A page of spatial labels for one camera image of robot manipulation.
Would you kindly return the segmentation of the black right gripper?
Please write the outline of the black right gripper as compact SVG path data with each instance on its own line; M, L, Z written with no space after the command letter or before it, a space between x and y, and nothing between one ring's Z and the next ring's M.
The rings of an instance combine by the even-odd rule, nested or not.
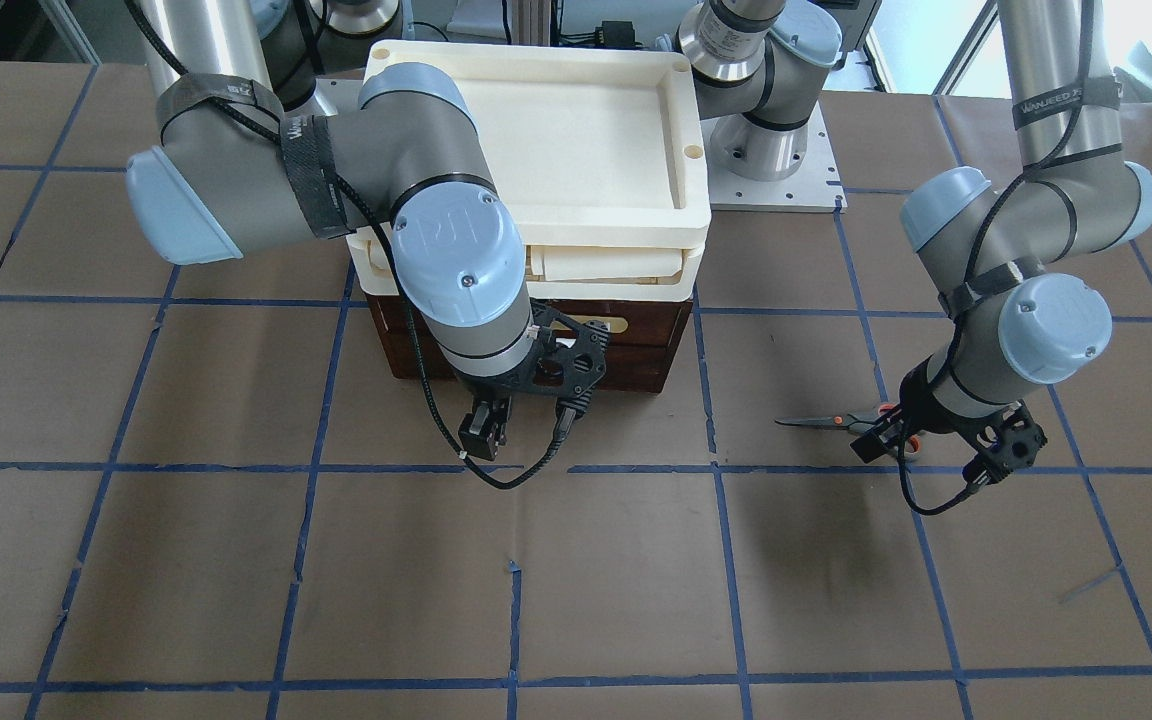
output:
M471 410L460 423L458 438L468 456L493 461L507 444L511 397L473 397Z

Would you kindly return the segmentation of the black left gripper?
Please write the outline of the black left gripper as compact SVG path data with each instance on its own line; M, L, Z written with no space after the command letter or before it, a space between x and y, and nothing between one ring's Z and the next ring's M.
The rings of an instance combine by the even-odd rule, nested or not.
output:
M873 462L879 456L914 457L920 448L918 437L924 433L946 434L947 415L938 406L925 376L905 376L900 386L900 400L854 439L851 448L864 462Z

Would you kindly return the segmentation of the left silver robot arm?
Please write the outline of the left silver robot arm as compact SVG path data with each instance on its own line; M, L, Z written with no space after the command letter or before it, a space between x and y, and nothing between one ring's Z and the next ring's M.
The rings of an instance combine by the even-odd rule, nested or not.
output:
M1152 225L1152 173L1124 158L1102 5L996 9L1020 176L996 192L979 169L958 167L902 205L954 338L905 374L897 404L855 439L865 462L897 457L927 432L973 447L967 478L1032 465L1046 435L1024 397L1100 356L1114 327L1101 293L1053 264L1124 245Z

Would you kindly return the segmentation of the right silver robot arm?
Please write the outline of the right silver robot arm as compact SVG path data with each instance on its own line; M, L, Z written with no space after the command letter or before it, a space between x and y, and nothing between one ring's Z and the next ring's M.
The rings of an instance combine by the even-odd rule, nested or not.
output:
M389 65L355 109L289 118L259 77L253 18L238 3L127 9L175 77L157 88L159 143L126 170L156 251L183 266L371 228L399 295L473 393L457 450L493 458L505 382L535 366L539 347L524 241L456 83L431 65Z

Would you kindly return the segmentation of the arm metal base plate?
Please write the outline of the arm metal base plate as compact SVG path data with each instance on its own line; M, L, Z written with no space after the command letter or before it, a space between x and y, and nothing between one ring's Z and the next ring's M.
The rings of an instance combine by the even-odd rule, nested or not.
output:
M334 118L343 111L356 111L362 86L362 79L316 78L314 94L301 109L324 118Z
M702 123L708 167L708 199L714 210L844 210L844 184L814 105L808 123L788 132L770 131L742 115Z

